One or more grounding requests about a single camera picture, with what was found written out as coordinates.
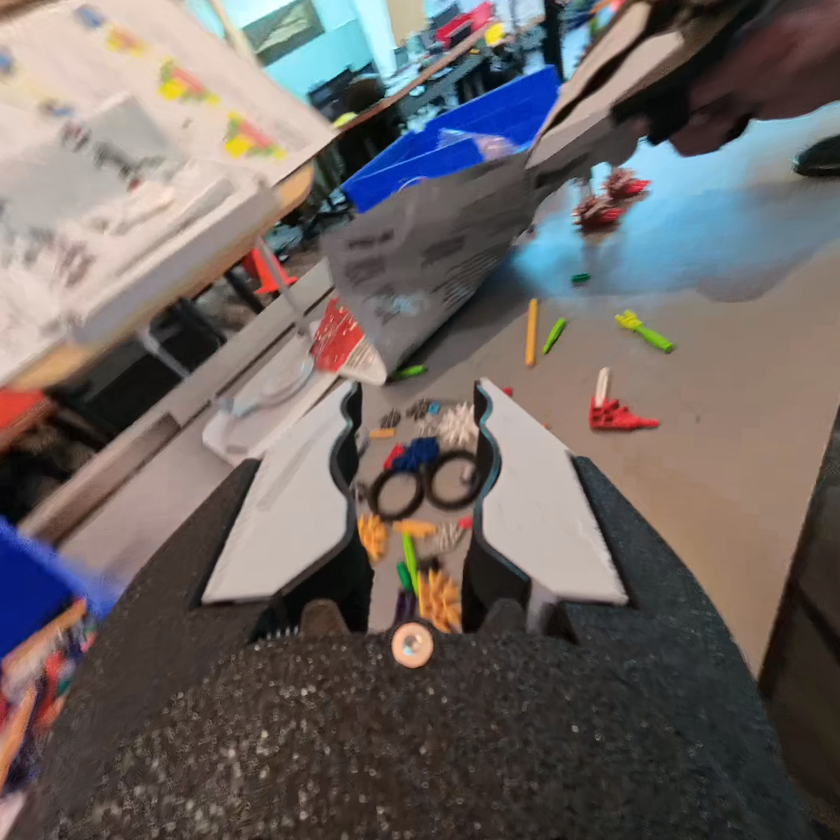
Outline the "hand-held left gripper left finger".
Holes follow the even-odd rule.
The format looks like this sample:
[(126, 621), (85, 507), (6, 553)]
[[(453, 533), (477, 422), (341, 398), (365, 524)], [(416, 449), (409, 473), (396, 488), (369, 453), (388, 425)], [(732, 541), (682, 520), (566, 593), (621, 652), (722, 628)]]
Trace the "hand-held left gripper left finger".
[(265, 629), (299, 628), (307, 604), (335, 604), (351, 632), (369, 629), (373, 570), (358, 527), (362, 386), (345, 381), (259, 459), (218, 545), (202, 609), (258, 606)]

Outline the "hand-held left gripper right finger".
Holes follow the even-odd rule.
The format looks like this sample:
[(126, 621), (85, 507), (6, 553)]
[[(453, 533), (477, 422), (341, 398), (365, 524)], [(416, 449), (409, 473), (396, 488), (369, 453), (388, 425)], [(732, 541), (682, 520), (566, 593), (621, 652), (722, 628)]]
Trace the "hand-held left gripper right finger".
[(461, 583), (461, 626), (480, 630), (498, 601), (524, 627), (565, 634), (565, 607), (629, 605), (573, 453), (487, 378), (474, 384), (478, 496)]

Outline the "blue plastic bin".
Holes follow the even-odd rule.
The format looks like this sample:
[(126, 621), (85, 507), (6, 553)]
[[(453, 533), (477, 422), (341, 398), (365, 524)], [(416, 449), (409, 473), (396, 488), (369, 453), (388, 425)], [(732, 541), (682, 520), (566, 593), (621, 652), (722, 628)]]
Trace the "blue plastic bin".
[(3, 658), (64, 612), (74, 600), (87, 600), (97, 635), (98, 626), (111, 612), (121, 592), (122, 588), (111, 577), (73, 570), (57, 551), (25, 536), (3, 518), (1, 683)]
[(359, 213), (425, 180), (466, 170), (485, 160), (478, 137), (501, 138), (513, 152), (530, 146), (559, 92), (554, 66), (472, 99), (410, 131), (342, 184)]

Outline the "yellow fan connector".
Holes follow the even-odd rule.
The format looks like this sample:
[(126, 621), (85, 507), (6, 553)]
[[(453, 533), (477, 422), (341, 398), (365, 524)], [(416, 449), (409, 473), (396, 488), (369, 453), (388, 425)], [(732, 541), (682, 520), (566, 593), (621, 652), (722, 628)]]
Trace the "yellow fan connector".
[(360, 516), (357, 520), (361, 543), (372, 566), (381, 562), (387, 550), (388, 528), (382, 518), (374, 513)]
[(442, 570), (418, 572), (417, 606), (420, 617), (442, 634), (461, 632), (461, 595), (454, 579)]

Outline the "printed toy packaging bag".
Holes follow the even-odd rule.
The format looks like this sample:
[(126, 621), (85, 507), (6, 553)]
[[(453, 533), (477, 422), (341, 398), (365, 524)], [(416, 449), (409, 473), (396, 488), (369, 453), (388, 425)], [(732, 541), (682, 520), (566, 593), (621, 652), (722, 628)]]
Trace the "printed toy packaging bag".
[(333, 288), (368, 351), (361, 382), (383, 385), (475, 294), (569, 176), (527, 151), (396, 192), (321, 238)]

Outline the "red snowflake connector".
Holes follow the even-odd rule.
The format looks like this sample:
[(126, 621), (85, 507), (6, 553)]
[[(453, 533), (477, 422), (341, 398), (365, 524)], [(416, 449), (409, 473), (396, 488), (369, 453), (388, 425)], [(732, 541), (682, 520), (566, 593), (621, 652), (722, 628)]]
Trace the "red snowflake connector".
[(592, 195), (578, 203), (572, 218), (583, 235), (591, 235), (613, 229), (624, 214), (622, 206), (615, 205), (608, 198)]
[(618, 203), (643, 195), (650, 186), (650, 180), (640, 178), (634, 170), (626, 167), (613, 167), (602, 183), (603, 191)]

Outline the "dark shoe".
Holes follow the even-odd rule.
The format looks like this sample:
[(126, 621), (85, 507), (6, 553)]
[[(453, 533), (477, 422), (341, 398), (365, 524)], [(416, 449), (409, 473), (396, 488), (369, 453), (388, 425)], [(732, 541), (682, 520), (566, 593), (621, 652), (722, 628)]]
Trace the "dark shoe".
[(820, 140), (799, 153), (793, 172), (803, 177), (839, 178), (839, 135)]

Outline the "heap of mixed toy pieces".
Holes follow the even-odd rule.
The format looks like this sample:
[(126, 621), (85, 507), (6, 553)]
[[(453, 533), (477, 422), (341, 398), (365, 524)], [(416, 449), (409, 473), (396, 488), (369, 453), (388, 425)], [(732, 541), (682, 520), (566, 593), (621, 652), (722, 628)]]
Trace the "heap of mixed toy pieces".
[(79, 663), (96, 636), (88, 602), (69, 607), (2, 660), (1, 794), (34, 779)]

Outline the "red connector with rod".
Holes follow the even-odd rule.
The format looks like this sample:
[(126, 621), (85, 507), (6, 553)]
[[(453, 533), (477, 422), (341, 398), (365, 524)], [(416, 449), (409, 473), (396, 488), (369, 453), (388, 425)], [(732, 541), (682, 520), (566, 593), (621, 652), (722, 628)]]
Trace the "red connector with rod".
[(610, 382), (610, 369), (606, 367), (600, 369), (588, 413), (590, 429), (598, 432), (629, 433), (659, 427), (659, 420), (638, 416), (619, 400), (611, 398)]

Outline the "person's right hand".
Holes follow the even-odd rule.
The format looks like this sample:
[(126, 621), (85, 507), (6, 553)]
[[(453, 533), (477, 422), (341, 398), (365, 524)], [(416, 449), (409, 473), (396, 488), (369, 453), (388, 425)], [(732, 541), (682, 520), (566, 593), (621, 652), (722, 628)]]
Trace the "person's right hand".
[(684, 157), (717, 151), (750, 121), (795, 119), (839, 99), (839, 2), (779, 2), (689, 90), (689, 119), (669, 138)]

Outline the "person's black top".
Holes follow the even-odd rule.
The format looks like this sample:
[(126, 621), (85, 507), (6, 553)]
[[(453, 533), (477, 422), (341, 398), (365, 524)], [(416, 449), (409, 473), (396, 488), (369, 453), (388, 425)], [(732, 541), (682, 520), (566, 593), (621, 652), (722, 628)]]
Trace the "person's black top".
[(789, 772), (838, 834), (839, 416), (826, 445), (759, 679)]

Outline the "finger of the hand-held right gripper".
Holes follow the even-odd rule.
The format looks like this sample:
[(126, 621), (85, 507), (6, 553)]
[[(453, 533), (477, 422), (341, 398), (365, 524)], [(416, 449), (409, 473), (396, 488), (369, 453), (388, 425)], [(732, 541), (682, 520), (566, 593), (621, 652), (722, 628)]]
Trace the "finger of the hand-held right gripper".
[(611, 111), (605, 109), (561, 125), (552, 125), (550, 112), (528, 154), (532, 186), (536, 191), (555, 191), (597, 165), (625, 163), (641, 139), (648, 141), (637, 137), (635, 128), (611, 129)]
[(626, 2), (562, 85), (552, 125), (617, 109), (622, 120), (693, 81), (755, 17), (755, 2)]

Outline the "black rubber tyre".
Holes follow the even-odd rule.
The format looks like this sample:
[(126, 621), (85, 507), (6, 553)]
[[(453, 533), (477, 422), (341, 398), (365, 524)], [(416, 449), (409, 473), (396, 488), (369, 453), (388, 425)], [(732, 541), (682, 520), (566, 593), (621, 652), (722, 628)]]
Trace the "black rubber tyre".
[[(397, 477), (410, 478), (413, 481), (414, 493), (412, 498), (407, 502), (405, 507), (399, 510), (386, 510), (382, 508), (382, 493), (385, 486)], [(423, 504), (425, 498), (425, 476), (421, 470), (399, 470), (387, 469), (381, 472), (380, 475), (371, 484), (368, 492), (368, 503), (371, 512), (379, 517), (384, 522), (396, 522), (413, 515)]]
[[(471, 468), (466, 490), (459, 497), (443, 498), (436, 490), (437, 476), (444, 467), (455, 461), (463, 461)], [(477, 456), (467, 449), (452, 449), (440, 453), (428, 468), (425, 476), (426, 499), (433, 507), (441, 511), (456, 511), (467, 508), (477, 500), (480, 494), (480, 476), (477, 470)]]

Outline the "white snowflake connector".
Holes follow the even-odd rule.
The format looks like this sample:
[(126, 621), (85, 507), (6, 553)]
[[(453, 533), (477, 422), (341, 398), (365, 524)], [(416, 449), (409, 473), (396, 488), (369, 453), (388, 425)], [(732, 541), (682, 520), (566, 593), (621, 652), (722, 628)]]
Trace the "white snowflake connector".
[(477, 446), (478, 432), (471, 402), (451, 406), (437, 422), (436, 436), (443, 448), (472, 450)]

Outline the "orange traffic cone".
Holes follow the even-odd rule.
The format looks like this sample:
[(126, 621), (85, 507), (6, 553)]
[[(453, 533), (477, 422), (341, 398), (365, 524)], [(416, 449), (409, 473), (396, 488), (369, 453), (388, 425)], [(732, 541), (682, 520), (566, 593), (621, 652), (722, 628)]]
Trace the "orange traffic cone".
[(273, 251), (268, 250), (268, 256), (270, 259), (258, 248), (252, 248), (241, 262), (248, 276), (259, 283), (256, 291), (259, 295), (279, 292), (277, 279), (281, 280), (284, 288), (292, 287), (298, 282), (298, 277), (286, 271)]

